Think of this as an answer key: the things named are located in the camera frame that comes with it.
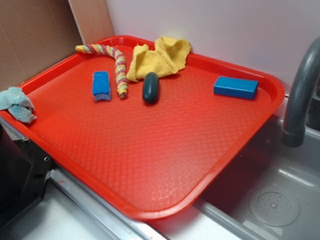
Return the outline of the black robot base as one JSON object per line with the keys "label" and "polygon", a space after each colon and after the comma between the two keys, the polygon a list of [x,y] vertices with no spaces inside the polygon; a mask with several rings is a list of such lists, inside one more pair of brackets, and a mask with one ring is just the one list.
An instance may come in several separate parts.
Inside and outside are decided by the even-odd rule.
{"label": "black robot base", "polygon": [[0,127],[0,228],[44,198],[52,157],[29,138],[13,140]]}

